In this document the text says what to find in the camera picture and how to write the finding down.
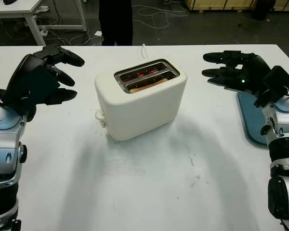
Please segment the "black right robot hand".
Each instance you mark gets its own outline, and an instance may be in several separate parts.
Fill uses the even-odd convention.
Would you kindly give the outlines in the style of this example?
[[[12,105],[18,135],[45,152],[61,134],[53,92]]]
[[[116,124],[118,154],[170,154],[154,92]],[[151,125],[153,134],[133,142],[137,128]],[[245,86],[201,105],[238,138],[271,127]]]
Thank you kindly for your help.
[[[271,69],[259,55],[241,51],[223,51],[206,53],[203,59],[206,62],[223,64],[220,68],[201,72],[203,76],[209,78],[210,84],[254,95],[265,90],[263,79]]]

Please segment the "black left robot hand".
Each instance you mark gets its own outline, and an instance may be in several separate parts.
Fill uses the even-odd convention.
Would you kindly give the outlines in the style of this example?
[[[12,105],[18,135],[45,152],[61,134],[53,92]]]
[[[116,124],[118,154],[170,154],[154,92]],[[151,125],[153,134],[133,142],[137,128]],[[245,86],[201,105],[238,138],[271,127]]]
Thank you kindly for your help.
[[[76,97],[77,92],[60,88],[60,84],[70,87],[74,80],[58,69],[58,63],[82,67],[85,61],[59,44],[46,45],[41,51],[26,55],[14,71],[2,101],[7,105],[23,106],[61,104]]]

